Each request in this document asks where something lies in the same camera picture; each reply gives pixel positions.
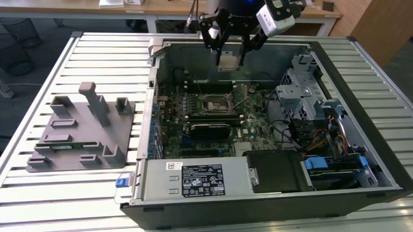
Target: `wooden table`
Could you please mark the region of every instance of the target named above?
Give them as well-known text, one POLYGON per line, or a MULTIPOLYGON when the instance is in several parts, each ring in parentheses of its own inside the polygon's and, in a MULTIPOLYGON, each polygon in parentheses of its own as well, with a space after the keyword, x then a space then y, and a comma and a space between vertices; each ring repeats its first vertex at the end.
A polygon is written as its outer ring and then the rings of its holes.
MULTIPOLYGON (((143 5, 126 4, 123 8, 101 9, 99 0, 0 0, 0 17, 145 19, 150 33, 157 32, 157 20, 186 20, 191 0, 146 0, 143 5)), ((199 1, 199 13, 207 10, 206 0, 199 1)), ((298 23, 322 24, 318 36, 328 36, 341 12, 308 7, 298 23)))

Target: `blue latch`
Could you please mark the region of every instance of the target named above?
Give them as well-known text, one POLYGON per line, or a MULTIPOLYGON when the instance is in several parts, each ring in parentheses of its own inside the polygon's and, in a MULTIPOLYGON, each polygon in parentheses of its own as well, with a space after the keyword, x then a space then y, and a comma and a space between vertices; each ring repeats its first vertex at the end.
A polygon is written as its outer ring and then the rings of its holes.
POLYGON ((308 170, 317 168, 329 168, 328 162, 324 157, 310 157, 304 161, 308 170))
POLYGON ((360 160, 361 165, 363 165, 364 167, 368 167, 368 166, 369 166, 369 162, 368 162, 368 160, 367 160, 367 158, 365 158, 364 156, 359 157, 359 160, 360 160))
POLYGON ((130 178, 118 178, 115 186, 117 188, 127 188, 130 186, 130 178))

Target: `barcode sticker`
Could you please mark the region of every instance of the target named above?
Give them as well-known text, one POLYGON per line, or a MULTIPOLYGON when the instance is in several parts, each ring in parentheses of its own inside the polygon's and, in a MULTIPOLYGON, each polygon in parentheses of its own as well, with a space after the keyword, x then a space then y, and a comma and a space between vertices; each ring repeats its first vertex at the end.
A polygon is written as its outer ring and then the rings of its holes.
POLYGON ((169 162, 167 163, 167 170, 182 170, 182 162, 169 162))

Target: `motherboard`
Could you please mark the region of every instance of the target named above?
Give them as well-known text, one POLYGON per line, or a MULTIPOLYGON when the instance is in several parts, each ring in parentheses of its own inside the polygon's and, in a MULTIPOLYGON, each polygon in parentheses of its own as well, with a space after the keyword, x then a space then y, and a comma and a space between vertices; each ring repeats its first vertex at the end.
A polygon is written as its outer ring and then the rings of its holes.
POLYGON ((161 85, 163 159, 277 149, 265 112, 270 92, 254 83, 161 85))

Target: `power supply label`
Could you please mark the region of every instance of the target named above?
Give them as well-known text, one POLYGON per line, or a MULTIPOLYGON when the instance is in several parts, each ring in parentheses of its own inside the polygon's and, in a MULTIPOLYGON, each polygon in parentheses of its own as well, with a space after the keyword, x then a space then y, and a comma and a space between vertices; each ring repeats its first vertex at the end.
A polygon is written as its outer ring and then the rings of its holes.
POLYGON ((226 194, 221 164, 182 166, 183 197, 210 197, 226 194))

